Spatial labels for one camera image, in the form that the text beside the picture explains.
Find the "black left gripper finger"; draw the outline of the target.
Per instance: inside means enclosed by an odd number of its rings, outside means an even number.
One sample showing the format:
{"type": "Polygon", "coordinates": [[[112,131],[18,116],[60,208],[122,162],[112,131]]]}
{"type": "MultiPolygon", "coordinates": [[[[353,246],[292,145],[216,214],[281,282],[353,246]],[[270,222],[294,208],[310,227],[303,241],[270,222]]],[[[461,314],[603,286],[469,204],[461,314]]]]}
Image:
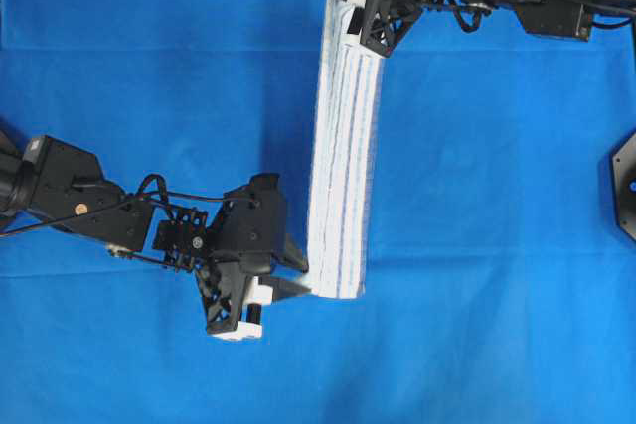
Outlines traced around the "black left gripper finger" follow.
{"type": "Polygon", "coordinates": [[[296,245],[289,233],[285,234],[280,263],[291,270],[300,273],[309,271],[309,263],[303,251],[296,245]]]}
{"type": "Polygon", "coordinates": [[[296,298],[311,293],[311,289],[292,280],[280,277],[267,277],[267,286],[271,288],[270,303],[279,302],[281,300],[296,298]]]}

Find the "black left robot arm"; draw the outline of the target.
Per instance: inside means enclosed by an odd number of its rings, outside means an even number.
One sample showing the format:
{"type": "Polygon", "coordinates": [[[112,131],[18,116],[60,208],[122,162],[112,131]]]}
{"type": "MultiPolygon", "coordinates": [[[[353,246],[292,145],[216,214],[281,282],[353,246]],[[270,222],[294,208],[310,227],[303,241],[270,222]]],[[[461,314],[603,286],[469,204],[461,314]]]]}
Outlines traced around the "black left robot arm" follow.
{"type": "Polygon", "coordinates": [[[277,277],[277,266],[306,275],[309,264],[286,232],[287,201],[276,174],[259,174],[216,202],[216,215],[180,205],[158,174],[134,193],[108,180],[96,156],[42,135],[19,150],[1,137],[1,234],[20,212],[37,219],[32,230],[50,227],[105,245],[113,257],[142,255],[153,215],[157,265],[195,276],[208,335],[226,341],[259,339],[263,307],[310,293],[297,280],[277,277]]]}

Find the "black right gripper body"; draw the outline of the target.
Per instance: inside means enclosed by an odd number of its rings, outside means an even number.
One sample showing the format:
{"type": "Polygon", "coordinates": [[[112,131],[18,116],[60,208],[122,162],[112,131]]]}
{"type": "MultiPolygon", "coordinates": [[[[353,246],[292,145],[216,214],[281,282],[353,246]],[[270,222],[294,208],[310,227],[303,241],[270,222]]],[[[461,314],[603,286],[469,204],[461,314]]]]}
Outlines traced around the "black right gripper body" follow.
{"type": "MultiPolygon", "coordinates": [[[[422,14],[422,8],[413,0],[344,1],[354,9],[364,9],[363,30],[360,35],[353,36],[358,38],[362,47],[382,57],[389,57],[393,53],[422,14]]],[[[345,22],[346,33],[350,20],[345,22]]]]}

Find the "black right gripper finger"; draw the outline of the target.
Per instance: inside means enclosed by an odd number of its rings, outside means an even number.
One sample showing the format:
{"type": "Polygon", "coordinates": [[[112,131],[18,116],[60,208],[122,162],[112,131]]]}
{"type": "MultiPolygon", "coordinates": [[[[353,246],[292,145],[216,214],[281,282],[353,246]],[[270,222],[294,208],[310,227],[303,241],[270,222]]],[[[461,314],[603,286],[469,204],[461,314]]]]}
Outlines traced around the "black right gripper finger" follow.
{"type": "Polygon", "coordinates": [[[353,11],[347,33],[349,35],[360,35],[364,26],[364,9],[356,7],[353,11]]]}

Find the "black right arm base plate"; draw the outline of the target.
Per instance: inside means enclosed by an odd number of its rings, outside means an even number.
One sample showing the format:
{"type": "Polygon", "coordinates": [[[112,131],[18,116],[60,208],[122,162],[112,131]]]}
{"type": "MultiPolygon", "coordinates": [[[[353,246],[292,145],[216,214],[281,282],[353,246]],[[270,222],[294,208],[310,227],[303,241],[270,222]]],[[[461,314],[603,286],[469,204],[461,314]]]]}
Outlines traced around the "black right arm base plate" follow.
{"type": "Polygon", "coordinates": [[[610,155],[614,216],[618,227],[635,241],[635,132],[610,155]]]}

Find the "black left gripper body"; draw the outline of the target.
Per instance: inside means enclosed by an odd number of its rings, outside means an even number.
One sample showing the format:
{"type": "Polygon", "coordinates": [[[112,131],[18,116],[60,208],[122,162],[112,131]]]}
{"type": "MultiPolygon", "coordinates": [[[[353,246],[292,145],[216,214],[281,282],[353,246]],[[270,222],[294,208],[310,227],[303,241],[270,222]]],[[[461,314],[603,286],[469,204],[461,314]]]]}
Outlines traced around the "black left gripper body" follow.
{"type": "Polygon", "coordinates": [[[271,304],[271,287],[238,262],[209,262],[196,270],[209,335],[225,341],[260,339],[261,312],[271,304]]]}

